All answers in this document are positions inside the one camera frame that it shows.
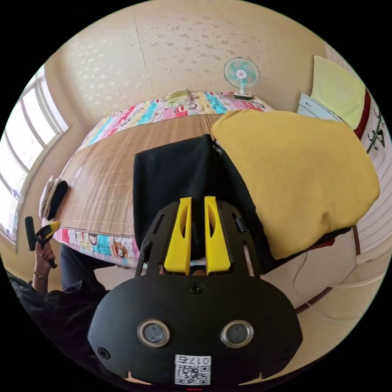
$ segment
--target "colorful bedsheet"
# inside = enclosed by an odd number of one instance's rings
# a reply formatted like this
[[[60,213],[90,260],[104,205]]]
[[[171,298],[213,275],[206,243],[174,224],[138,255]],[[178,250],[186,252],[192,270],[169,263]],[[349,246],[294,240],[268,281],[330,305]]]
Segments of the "colorful bedsheet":
[[[229,92],[192,92],[192,102],[186,106],[166,108],[166,99],[146,101],[103,118],[87,135],[77,151],[80,151],[108,136],[122,130],[147,123],[153,123],[181,116],[196,114],[223,114],[227,111],[254,109],[273,111],[262,100],[241,101],[226,98]],[[78,230],[62,228],[53,238],[78,252],[94,258],[126,267],[136,267],[139,250],[133,237],[115,237],[103,234],[89,234]],[[192,261],[191,265],[205,264],[205,259]]]

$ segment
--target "black handle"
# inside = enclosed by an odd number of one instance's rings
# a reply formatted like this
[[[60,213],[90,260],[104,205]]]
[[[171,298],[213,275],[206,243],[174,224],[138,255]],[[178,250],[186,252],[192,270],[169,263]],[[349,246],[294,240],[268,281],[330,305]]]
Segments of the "black handle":
[[[27,242],[29,243],[29,250],[33,251],[36,248],[37,238],[34,229],[34,221],[32,216],[24,217],[24,226],[26,228]]]
[[[29,250],[32,252],[36,249],[36,243],[37,241],[39,242],[39,244],[41,245],[41,247],[43,248],[47,242],[50,241],[50,239],[52,238],[52,236],[44,239],[44,240],[40,240],[39,239],[39,235],[41,230],[38,231],[38,233],[36,234],[36,231],[34,229],[34,220],[32,216],[25,216],[24,217],[24,226],[26,228],[26,235],[27,235],[27,242],[29,243]],[[55,262],[53,260],[48,260],[48,263],[50,264],[50,266],[55,269],[57,267],[57,264],[55,264]]]

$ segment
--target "window frame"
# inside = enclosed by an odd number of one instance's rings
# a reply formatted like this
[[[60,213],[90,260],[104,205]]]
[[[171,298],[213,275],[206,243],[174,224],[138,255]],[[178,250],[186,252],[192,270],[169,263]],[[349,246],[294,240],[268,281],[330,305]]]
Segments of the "window frame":
[[[29,128],[31,129],[31,132],[33,133],[34,137],[36,138],[38,143],[42,146],[42,151],[38,155],[38,157],[35,159],[30,170],[22,162],[22,160],[19,158],[19,156],[15,152],[14,148],[12,147],[10,140],[9,140],[9,137],[7,135],[7,127],[4,128],[4,133],[3,133],[3,137],[5,139],[7,147],[9,148],[12,156],[15,158],[16,162],[19,164],[21,169],[26,173],[26,179],[23,182],[23,185],[20,189],[20,192],[19,192],[20,197],[18,197],[17,195],[15,195],[12,192],[11,187],[9,186],[9,184],[7,183],[7,181],[4,179],[4,177],[1,175],[1,172],[0,172],[0,181],[4,184],[4,186],[10,192],[10,194],[18,201],[18,205],[16,207],[16,223],[15,223],[16,227],[15,227],[15,234],[14,234],[15,239],[10,234],[7,233],[7,228],[3,227],[3,225],[0,223],[0,236],[4,237],[6,242],[9,245],[12,245],[14,247],[15,251],[17,248],[17,241],[18,241],[20,224],[22,223],[21,212],[23,209],[24,201],[28,195],[32,180],[33,180],[36,172],[38,171],[39,167],[41,166],[43,160],[45,159],[46,155],[50,152],[52,147],[56,144],[58,139],[71,127],[71,125],[68,125],[64,121],[64,119],[62,118],[61,114],[57,110],[57,108],[51,98],[49,88],[46,85],[44,65],[42,67],[40,67],[40,69],[36,72],[36,74],[34,75],[34,77],[31,80],[30,80],[29,85],[27,85],[27,87],[23,90],[18,101],[15,103],[15,105],[17,105],[20,102],[25,120],[26,120]],[[39,133],[36,131],[33,124],[31,123],[29,116],[27,115],[27,111],[26,111],[26,107],[25,107],[25,103],[23,101],[23,98],[31,90],[35,91],[37,102],[38,102],[38,105],[42,111],[42,114],[44,115],[46,121],[48,122],[48,124],[51,126],[51,128],[54,131],[54,136],[47,144],[42,140]]]

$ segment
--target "fan base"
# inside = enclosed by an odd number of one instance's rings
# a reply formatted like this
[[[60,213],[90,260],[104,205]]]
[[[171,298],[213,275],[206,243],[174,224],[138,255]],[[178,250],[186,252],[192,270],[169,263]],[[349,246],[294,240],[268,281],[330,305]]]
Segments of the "fan base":
[[[252,96],[252,94],[249,94],[249,93],[237,92],[237,93],[234,93],[234,98],[242,99],[242,100],[252,100],[253,96]]]

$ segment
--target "label sticker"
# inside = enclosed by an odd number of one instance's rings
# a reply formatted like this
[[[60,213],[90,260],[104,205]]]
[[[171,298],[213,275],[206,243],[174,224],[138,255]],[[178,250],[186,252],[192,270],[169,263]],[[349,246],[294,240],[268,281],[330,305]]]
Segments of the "label sticker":
[[[211,357],[194,355],[176,355],[176,374],[174,383],[177,385],[210,385]]]

